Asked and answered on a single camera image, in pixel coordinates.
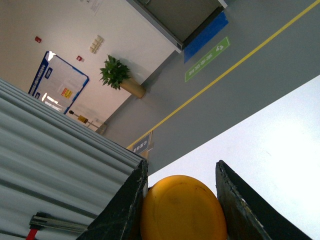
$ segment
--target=fire alarm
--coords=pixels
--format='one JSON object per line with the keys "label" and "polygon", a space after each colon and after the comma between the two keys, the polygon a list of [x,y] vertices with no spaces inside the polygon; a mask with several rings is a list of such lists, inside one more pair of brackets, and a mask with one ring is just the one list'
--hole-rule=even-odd
{"label": "fire alarm", "polygon": [[41,41],[42,41],[42,39],[41,39],[40,37],[38,37],[38,36],[36,36],[34,40],[35,40],[36,42],[38,42],[38,43],[41,43]]}
{"label": "fire alarm", "polygon": [[79,62],[84,62],[84,61],[85,61],[81,56],[77,56],[76,59],[77,59]]}

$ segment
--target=yellow floor line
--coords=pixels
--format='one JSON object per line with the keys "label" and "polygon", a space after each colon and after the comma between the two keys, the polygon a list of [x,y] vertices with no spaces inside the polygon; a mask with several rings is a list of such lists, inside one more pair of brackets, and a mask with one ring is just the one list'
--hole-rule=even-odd
{"label": "yellow floor line", "polygon": [[242,64],[244,61],[246,61],[248,58],[250,58],[253,54],[255,54],[257,51],[259,51],[262,47],[264,47],[266,44],[268,44],[271,40],[273,40],[276,36],[278,36],[280,33],[282,33],[285,29],[287,29],[289,26],[291,26],[294,22],[296,22],[298,19],[300,19],[303,15],[305,15],[307,12],[309,12],[311,9],[313,9],[315,6],[317,6],[320,3],[320,0],[316,0],[313,4],[308,6],[305,10],[300,12],[297,16],[295,16],[292,20],[290,20],[287,24],[285,24],[283,27],[281,27],[278,31],[276,31],[274,34],[272,34],[270,37],[268,37],[267,40],[265,40],[263,43],[261,43],[259,46],[257,46],[255,49],[253,49],[251,52],[249,52],[245,57],[243,57],[241,60],[239,60],[236,64],[234,64],[232,67],[230,67],[227,71],[222,73],[218,78],[216,78],[214,81],[212,81],[209,85],[207,85],[205,88],[203,88],[201,91],[199,91],[197,94],[192,96],[189,100],[187,100],[185,103],[183,103],[181,106],[179,106],[176,110],[174,110],[172,113],[170,113],[167,117],[165,117],[163,120],[161,120],[157,125],[155,125],[153,128],[151,128],[149,131],[147,131],[145,134],[143,134],[141,137],[139,137],[136,141],[134,141],[132,144],[130,144],[127,149],[132,149],[133,145],[139,142],[142,138],[144,138],[146,135],[151,133],[153,130],[158,128],[161,124],[163,124],[165,121],[167,121],[169,118],[171,118],[173,115],[175,115],[177,112],[179,112],[181,109],[183,109],[186,105],[188,105],[190,102],[192,102],[194,99],[199,97],[201,94],[203,94],[206,90],[211,88],[214,84],[216,84],[218,81],[220,81],[223,77],[225,77],[227,74],[229,74],[231,71],[233,71],[235,68],[237,68],[240,64]]}

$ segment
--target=wall sign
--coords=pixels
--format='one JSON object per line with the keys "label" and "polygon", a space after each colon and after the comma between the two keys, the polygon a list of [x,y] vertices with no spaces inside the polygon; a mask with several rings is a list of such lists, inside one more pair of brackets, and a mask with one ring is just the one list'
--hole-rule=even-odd
{"label": "wall sign", "polygon": [[150,139],[151,139],[151,132],[147,136],[142,138],[140,141],[138,141],[135,145],[133,145],[132,151],[138,155],[143,153],[145,150],[148,149]]}
{"label": "wall sign", "polygon": [[47,51],[28,93],[66,114],[88,82],[87,75]]}
{"label": "wall sign", "polygon": [[194,75],[200,72],[208,63],[215,59],[227,47],[230,46],[228,37],[226,36],[214,48],[212,48],[204,57],[202,57],[195,65],[193,65],[184,76],[184,81],[188,82]]}

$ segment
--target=yellow object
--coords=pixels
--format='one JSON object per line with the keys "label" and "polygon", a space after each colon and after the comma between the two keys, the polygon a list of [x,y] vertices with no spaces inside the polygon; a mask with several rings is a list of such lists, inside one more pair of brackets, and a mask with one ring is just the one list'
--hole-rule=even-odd
{"label": "yellow object", "polygon": [[143,240],[226,240],[226,220],[213,192],[199,180],[174,175],[158,181],[142,206]]}

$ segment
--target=white wall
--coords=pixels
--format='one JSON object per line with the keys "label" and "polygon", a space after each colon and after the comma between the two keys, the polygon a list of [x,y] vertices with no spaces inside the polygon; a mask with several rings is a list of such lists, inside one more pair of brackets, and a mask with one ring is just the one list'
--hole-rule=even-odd
{"label": "white wall", "polygon": [[[126,0],[104,0],[96,14],[80,0],[0,0],[0,7],[0,78],[28,92],[45,52],[51,50],[89,76],[71,108],[89,120],[104,122],[130,95],[102,87],[99,68],[107,54],[120,58],[143,83],[174,51]],[[97,35],[105,42],[92,54],[89,47]],[[78,55],[84,62],[76,60]]]}
{"label": "white wall", "polygon": [[320,76],[149,177],[188,175],[215,194],[224,160],[271,206],[320,240]]}

